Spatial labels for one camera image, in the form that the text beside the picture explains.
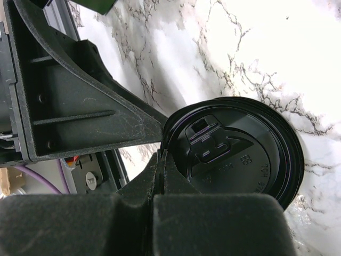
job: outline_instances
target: black plastic lid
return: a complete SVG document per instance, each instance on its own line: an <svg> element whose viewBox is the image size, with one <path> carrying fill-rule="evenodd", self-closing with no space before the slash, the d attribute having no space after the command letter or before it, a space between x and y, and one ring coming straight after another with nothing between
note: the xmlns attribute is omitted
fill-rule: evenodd
<svg viewBox="0 0 341 256"><path fill-rule="evenodd" d="M173 114L161 149L202 193L265 193L284 209L304 173L299 140L288 122L256 100L227 97Z"/></svg>

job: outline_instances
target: marble countertop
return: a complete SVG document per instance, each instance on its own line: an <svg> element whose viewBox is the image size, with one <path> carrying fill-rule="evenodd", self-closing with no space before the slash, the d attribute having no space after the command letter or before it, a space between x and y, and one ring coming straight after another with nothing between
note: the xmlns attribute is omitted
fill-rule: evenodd
<svg viewBox="0 0 341 256"><path fill-rule="evenodd" d="M165 115L231 95L282 113L306 163L285 212L298 255L340 254L341 3L119 0L106 16L70 6L113 78ZM131 178L158 147L121 149Z"/></svg>

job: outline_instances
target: wire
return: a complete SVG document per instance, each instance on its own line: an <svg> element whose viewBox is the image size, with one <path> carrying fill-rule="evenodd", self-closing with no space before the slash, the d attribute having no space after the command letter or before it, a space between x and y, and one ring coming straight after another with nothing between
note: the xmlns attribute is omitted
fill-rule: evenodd
<svg viewBox="0 0 341 256"><path fill-rule="evenodd" d="M41 176L39 173L37 173L36 171L31 170L30 168L26 167L26 166L16 166L16 169L30 175L32 178L35 178L37 181L41 182L42 184L44 184L45 186L49 187L50 190L52 190L55 194L62 194L62 192L60 192L54 184L52 184L51 182L49 182L48 180L46 180L43 176Z"/></svg>
<svg viewBox="0 0 341 256"><path fill-rule="evenodd" d="M65 174L63 172L63 167L62 167L62 161L60 159L57 159L57 167L58 167L60 178L62 179L62 183L63 183L63 187L65 189L65 193L69 194L70 189L68 187L68 183L66 182Z"/></svg>

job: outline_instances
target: green object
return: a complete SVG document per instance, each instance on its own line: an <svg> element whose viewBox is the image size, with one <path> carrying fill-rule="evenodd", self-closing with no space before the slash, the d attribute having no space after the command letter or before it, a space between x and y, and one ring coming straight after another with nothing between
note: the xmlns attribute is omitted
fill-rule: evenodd
<svg viewBox="0 0 341 256"><path fill-rule="evenodd" d="M98 12L102 15L107 14L116 0L72 0L73 2L80 4L90 10Z"/></svg>

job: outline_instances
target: brown object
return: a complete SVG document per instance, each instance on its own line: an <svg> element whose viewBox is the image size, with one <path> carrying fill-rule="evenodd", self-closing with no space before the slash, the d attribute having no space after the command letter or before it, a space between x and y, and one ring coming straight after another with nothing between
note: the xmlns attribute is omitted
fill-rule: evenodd
<svg viewBox="0 0 341 256"><path fill-rule="evenodd" d="M5 196L9 196L25 185L22 172L15 168L0 168L0 187Z"/></svg>

